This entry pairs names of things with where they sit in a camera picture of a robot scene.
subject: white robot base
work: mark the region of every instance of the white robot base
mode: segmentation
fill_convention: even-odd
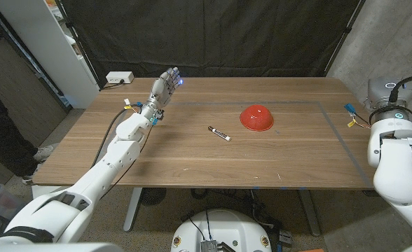
[[[187,220],[178,227],[173,236],[171,252],[218,249],[230,252],[271,251],[265,230],[243,213],[229,209],[210,209],[207,213],[203,211],[196,214],[191,220],[192,222]]]

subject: whiteboard marker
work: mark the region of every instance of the whiteboard marker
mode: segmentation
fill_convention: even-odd
[[[225,139],[227,141],[231,140],[231,138],[229,136],[226,136],[225,134],[221,133],[220,131],[214,129],[212,126],[209,126],[207,129],[212,131],[213,133],[215,133],[217,136],[221,137],[222,139]]]

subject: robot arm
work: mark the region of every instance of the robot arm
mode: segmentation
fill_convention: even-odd
[[[373,99],[374,93],[379,93],[378,87],[383,87],[382,83],[377,87],[374,84],[369,83],[369,98],[375,101],[371,106],[379,108],[387,103],[384,97]],[[407,97],[410,90],[401,91],[400,96],[404,97],[401,104],[405,106],[412,96]],[[406,112],[401,109],[378,115],[379,120],[371,126],[368,161],[377,167],[374,188],[412,227],[412,122],[406,118]]]
[[[0,244],[77,242],[116,175],[139,157],[139,143],[144,138],[142,130],[149,128],[155,119],[162,119],[161,109],[181,84],[178,68],[161,74],[153,83],[141,113],[133,113],[117,127],[107,154],[72,187],[31,201],[8,224]]]

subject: black backdrop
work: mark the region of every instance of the black backdrop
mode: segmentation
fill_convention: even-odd
[[[159,76],[323,76],[359,0],[62,0],[103,85]]]

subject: power strip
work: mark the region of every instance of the power strip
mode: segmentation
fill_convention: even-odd
[[[135,76],[131,71],[111,71],[107,75],[109,84],[117,84],[123,80],[123,83],[131,83]]]

